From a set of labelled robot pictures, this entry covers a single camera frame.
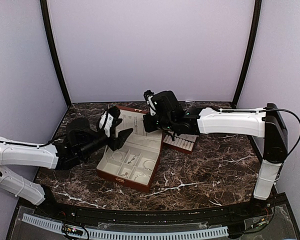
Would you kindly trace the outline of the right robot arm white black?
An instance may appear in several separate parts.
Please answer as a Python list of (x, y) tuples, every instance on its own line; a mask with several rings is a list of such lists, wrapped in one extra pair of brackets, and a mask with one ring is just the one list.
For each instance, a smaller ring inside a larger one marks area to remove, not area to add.
[(203, 134), (238, 134), (264, 139), (263, 157), (255, 184), (254, 199), (245, 205), (245, 213), (256, 217), (265, 208), (264, 201), (287, 157), (288, 129), (281, 116), (283, 109), (274, 103), (254, 109), (196, 108), (184, 110), (171, 90), (144, 92), (149, 112), (143, 117), (146, 132), (163, 130), (171, 137)]

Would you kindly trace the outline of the brown jewelry tray cream lining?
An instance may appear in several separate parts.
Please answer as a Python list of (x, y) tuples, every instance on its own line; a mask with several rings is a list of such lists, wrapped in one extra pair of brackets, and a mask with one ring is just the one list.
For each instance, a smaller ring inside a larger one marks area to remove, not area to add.
[(175, 136), (173, 141), (172, 137), (166, 134), (163, 139), (163, 145), (182, 153), (191, 154), (194, 150), (197, 137), (197, 135), (181, 134)]

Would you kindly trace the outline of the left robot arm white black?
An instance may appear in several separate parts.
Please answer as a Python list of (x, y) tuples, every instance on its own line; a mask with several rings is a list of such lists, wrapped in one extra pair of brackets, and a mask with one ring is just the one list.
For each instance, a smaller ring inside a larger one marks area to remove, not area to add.
[(51, 189), (25, 179), (8, 166), (24, 165), (70, 170), (86, 162), (92, 153), (104, 146), (108, 146), (112, 151), (120, 149), (133, 132), (132, 128), (116, 132), (116, 127), (122, 121), (121, 118), (109, 115), (108, 119), (103, 119), (94, 131), (88, 119), (77, 118), (66, 126), (62, 142), (34, 144), (0, 137), (0, 188), (35, 206), (40, 206), (48, 217), (57, 218), (61, 208), (56, 203)]

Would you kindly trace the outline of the brown jewelry box cream lining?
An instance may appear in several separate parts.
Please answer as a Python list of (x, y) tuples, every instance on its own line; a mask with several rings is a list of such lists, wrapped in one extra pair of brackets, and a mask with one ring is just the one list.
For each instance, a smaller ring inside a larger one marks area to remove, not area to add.
[[(96, 167), (97, 175), (105, 180), (129, 187), (144, 193), (150, 191), (158, 169), (163, 147), (163, 132), (156, 130), (147, 133), (144, 129), (143, 115), (145, 110), (119, 106), (122, 123), (116, 132), (133, 128), (123, 147), (112, 151), (105, 147), (104, 154)], [(136, 182), (136, 175), (144, 173), (150, 176), (147, 183)]]

